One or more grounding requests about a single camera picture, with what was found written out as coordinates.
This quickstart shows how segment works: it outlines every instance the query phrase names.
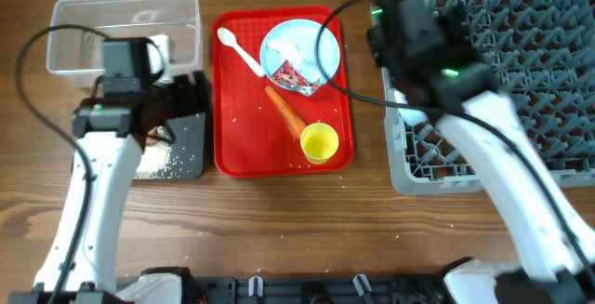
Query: green light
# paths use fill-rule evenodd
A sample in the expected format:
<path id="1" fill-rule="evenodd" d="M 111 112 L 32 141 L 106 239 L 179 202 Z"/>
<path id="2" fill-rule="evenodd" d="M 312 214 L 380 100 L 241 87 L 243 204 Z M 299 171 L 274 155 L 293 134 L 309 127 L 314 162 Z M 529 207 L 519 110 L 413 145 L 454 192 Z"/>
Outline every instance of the green light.
<path id="1" fill-rule="evenodd" d="M 448 68 L 445 68 L 445 69 L 441 70 L 440 72 L 446 77 L 457 77 L 459 74 L 459 72 L 457 72 L 455 70 L 448 69 Z"/>

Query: orange carrot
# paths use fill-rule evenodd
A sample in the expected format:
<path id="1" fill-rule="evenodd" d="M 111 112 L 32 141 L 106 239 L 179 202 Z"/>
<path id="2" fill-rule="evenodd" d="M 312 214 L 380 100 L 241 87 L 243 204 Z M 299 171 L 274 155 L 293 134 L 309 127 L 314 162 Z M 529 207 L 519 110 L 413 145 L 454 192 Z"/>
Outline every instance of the orange carrot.
<path id="1" fill-rule="evenodd" d="M 295 139 L 299 139 L 304 128 L 306 128 L 306 122 L 301 119 L 299 114 L 291 106 L 289 106 L 285 99 L 283 99 L 281 95 L 279 95 L 271 86 L 266 86 L 264 91 L 266 91 L 267 95 L 269 95 L 269 99 L 272 100 L 274 105 L 277 107 L 277 110 L 279 110 L 285 119 L 291 135 L 294 136 Z"/>

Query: gray dish rack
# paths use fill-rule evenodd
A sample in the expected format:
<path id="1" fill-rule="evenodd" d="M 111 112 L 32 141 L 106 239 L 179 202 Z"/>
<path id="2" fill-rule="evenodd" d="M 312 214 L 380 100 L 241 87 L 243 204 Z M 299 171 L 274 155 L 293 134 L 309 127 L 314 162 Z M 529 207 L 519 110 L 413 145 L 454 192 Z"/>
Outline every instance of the gray dish rack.
<path id="1" fill-rule="evenodd" d="M 434 13 L 467 10 L 471 42 L 508 91 L 562 187 L 595 185 L 595 0 L 431 0 Z M 382 71 L 386 100 L 395 100 Z M 394 189 L 406 195 L 483 188 L 432 126 L 384 120 Z"/>

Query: wood tabletop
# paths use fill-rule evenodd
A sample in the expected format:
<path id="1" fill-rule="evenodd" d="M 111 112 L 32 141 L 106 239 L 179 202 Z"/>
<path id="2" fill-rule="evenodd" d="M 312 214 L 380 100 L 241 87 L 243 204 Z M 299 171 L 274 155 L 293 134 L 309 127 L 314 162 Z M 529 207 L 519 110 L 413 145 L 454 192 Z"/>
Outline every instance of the wood tabletop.
<path id="1" fill-rule="evenodd" d="M 18 50 L 50 22 L 58 0 L 0 0 L 0 302 L 28 290 L 56 233 L 73 151 L 17 100 L 11 68 Z M 345 0 L 199 0 L 205 39 L 230 10 L 326 5 Z M 351 88 L 381 98 L 382 83 L 364 42 L 366 6 L 340 17 Z M 210 44 L 205 42 L 205 69 Z M 70 130 L 85 92 L 45 67 L 46 42 L 25 67 L 27 91 Z M 507 230 L 483 193 L 402 196 L 390 185 L 382 108 L 351 103 L 355 156 L 340 172 L 230 179 L 215 167 L 198 180 L 135 182 L 128 195 L 117 275 L 189 266 L 196 276 L 338 277 L 365 272 L 432 272 L 464 256 L 516 258 Z M 595 224 L 595 191 L 567 190 Z"/>

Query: cup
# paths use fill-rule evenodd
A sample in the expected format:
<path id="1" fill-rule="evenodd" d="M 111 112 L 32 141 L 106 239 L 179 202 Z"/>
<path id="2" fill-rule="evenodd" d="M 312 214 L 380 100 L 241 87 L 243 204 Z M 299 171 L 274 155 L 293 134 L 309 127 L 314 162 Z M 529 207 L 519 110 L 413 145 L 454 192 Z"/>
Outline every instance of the cup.
<path id="1" fill-rule="evenodd" d="M 337 152 L 338 134 L 325 123 L 310 124 L 301 133 L 299 144 L 311 164 L 322 165 Z"/>

